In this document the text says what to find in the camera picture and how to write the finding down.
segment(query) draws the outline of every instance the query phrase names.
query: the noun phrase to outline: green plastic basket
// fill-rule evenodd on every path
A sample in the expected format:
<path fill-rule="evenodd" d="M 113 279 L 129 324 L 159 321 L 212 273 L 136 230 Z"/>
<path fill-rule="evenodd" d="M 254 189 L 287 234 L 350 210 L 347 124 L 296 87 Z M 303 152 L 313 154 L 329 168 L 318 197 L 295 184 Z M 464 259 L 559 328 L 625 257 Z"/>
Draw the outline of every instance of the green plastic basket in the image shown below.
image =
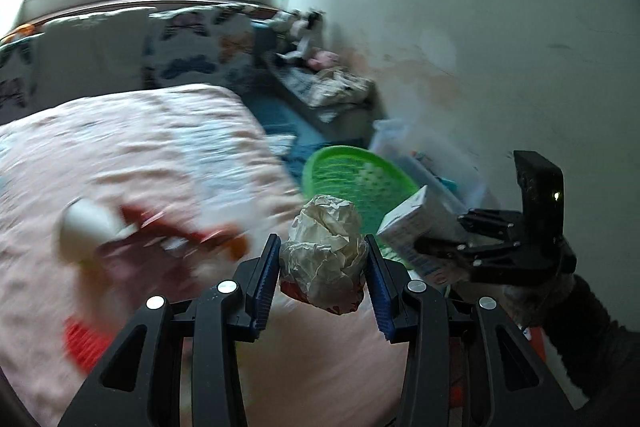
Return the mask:
<path fill-rule="evenodd" d="M 362 233 L 375 234 L 385 214 L 418 188 L 409 176 L 380 156 L 346 145 L 317 151 L 302 172 L 305 197 L 310 200 L 327 194 L 351 201 L 362 218 Z"/>

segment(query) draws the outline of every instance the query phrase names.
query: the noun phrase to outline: black sleeve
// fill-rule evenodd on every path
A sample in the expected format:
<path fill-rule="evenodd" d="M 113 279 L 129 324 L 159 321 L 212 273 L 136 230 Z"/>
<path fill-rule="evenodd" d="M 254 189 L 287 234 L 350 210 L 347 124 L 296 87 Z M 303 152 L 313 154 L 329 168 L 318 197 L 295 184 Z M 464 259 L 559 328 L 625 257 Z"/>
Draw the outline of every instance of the black sleeve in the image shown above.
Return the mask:
<path fill-rule="evenodd" d="M 549 309 L 543 328 L 571 381 L 590 399 L 583 425 L 622 427 L 640 418 L 640 333 L 612 321 L 581 277 Z"/>

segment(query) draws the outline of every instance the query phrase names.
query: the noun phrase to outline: pink stuffed animal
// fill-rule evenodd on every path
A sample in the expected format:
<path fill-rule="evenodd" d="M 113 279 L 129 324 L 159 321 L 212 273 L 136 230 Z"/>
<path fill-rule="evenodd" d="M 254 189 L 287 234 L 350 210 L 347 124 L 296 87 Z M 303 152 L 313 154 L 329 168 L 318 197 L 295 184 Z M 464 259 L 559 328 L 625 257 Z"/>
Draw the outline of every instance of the pink stuffed animal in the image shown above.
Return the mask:
<path fill-rule="evenodd" d="M 332 52 L 320 51 L 310 58 L 306 64 L 314 71 L 328 70 L 338 65 L 340 57 Z"/>

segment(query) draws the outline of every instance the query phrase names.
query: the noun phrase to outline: red object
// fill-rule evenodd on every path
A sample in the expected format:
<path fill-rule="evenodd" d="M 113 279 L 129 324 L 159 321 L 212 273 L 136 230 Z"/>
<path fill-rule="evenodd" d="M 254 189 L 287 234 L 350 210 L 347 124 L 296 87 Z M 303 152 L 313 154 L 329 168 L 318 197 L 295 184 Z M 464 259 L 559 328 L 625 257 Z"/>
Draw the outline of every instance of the red object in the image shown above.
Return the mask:
<path fill-rule="evenodd" d="M 533 347 L 533 350 L 542 361 L 546 363 L 545 341 L 542 339 L 542 328 L 529 328 L 529 331 L 531 332 L 529 344 L 531 344 L 531 347 Z"/>
<path fill-rule="evenodd" d="M 113 337 L 98 333 L 72 317 L 65 321 L 65 349 L 80 369 L 89 374 L 113 342 Z"/>
<path fill-rule="evenodd" d="M 280 282 L 280 291 L 284 293 L 287 297 L 291 297 L 296 301 L 304 302 L 305 304 L 309 304 L 309 301 L 306 300 L 306 295 L 302 293 L 300 286 L 295 283 L 289 281 L 281 281 Z"/>
<path fill-rule="evenodd" d="M 230 223 L 215 229 L 189 232 L 167 220 L 164 212 L 145 210 L 135 204 L 121 204 L 120 211 L 127 224 L 135 224 L 141 231 L 156 237 L 181 237 L 206 248 L 217 248 L 226 244 L 235 261 L 244 257 L 249 251 L 246 238 L 241 235 L 238 227 Z"/>
<path fill-rule="evenodd" d="M 453 385 L 449 387 L 449 409 L 456 407 L 464 407 L 465 394 L 461 385 Z"/>

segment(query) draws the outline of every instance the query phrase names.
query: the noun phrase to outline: black robotic claw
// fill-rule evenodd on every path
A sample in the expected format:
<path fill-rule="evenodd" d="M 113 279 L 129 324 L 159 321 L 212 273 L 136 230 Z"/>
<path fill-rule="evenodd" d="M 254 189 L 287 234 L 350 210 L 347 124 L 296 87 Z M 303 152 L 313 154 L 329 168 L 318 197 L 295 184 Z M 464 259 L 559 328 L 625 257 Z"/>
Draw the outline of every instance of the black robotic claw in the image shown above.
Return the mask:
<path fill-rule="evenodd" d="M 522 212 L 473 209 L 458 218 L 467 232 L 500 242 L 484 247 L 419 237 L 419 253 L 446 257 L 464 267 L 472 282 L 537 286 L 573 273 L 576 259 L 562 236 L 562 171 L 536 152 L 514 151 Z"/>
<path fill-rule="evenodd" d="M 396 427 L 449 424 L 449 337 L 461 338 L 465 354 L 464 427 L 577 426 L 560 386 L 493 299 L 446 299 L 366 239 L 378 327 L 391 343 L 409 343 Z"/>
<path fill-rule="evenodd" d="M 271 234 L 259 258 L 198 299 L 151 297 L 87 376 L 59 427 L 178 427 L 185 337 L 193 337 L 193 426 L 245 426 L 235 342 L 253 342 L 266 326 L 279 253 Z"/>

